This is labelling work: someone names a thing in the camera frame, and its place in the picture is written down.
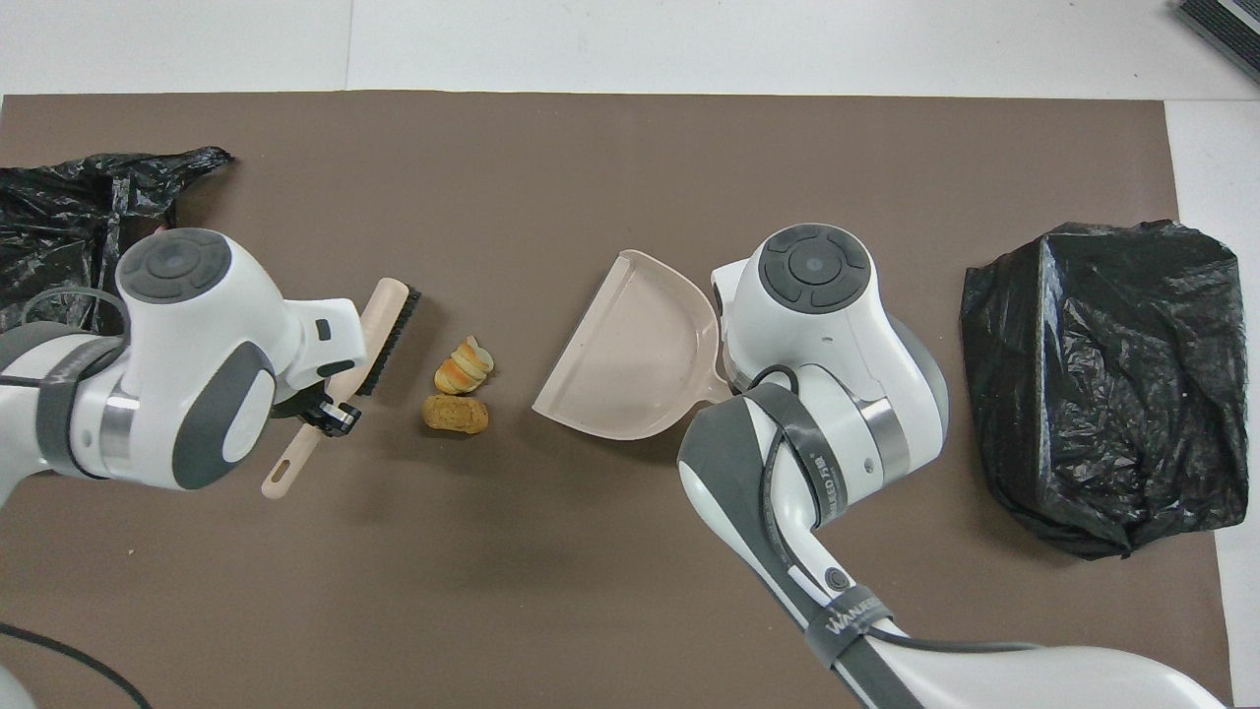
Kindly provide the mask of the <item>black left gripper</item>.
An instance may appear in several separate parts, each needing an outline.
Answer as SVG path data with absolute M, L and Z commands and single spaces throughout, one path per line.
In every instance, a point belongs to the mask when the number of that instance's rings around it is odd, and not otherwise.
M 329 438 L 341 438 L 354 429 L 360 419 L 360 409 L 352 404 L 328 398 L 328 383 L 316 382 L 297 390 L 286 400 L 273 404 L 273 419 L 301 418 L 312 422 L 315 429 Z

